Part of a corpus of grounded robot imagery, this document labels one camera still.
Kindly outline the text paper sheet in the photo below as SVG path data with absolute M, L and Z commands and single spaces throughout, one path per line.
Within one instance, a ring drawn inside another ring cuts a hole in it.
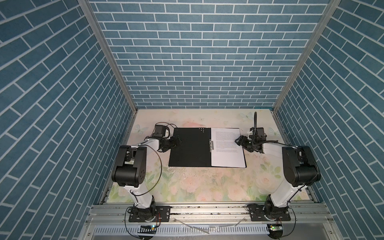
M 223 168 L 246 168 L 242 146 L 235 143 L 241 136 L 238 128 L 211 128 L 211 165 Z

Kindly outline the red folder with black inside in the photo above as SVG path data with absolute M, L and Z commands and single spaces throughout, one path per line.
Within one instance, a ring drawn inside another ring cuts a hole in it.
M 211 165 L 211 128 L 177 128 L 182 144 L 171 149 L 169 167 L 222 168 Z

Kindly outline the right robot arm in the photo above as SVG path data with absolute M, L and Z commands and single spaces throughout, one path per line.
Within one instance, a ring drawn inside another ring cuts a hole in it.
M 321 172 L 309 146 L 292 146 L 278 141 L 258 141 L 256 136 L 239 136 L 235 143 L 248 152 L 259 152 L 282 161 L 285 180 L 265 201 L 265 213 L 286 211 L 294 196 L 320 181 Z

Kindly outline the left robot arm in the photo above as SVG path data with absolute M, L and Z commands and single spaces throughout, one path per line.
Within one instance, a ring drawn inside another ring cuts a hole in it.
M 136 145 L 119 147 L 111 179 L 129 192 L 135 208 L 149 210 L 155 207 L 155 199 L 144 184 L 148 155 L 155 153 L 158 156 L 159 153 L 165 153 L 181 143 L 180 137 L 148 137 Z

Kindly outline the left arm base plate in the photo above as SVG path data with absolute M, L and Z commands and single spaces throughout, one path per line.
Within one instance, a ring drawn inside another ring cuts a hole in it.
M 130 223 L 153 222 L 156 220 L 156 217 L 159 217 L 161 222 L 169 222 L 170 215 L 170 206 L 156 206 L 147 209 L 129 207 L 127 211 L 127 217 Z

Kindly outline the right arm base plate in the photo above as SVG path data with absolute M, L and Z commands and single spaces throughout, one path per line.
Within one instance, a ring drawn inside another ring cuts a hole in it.
M 262 206 L 258 204 L 249 204 L 246 206 L 252 222 L 272 222 L 291 220 L 288 208 L 277 208 L 274 206 Z

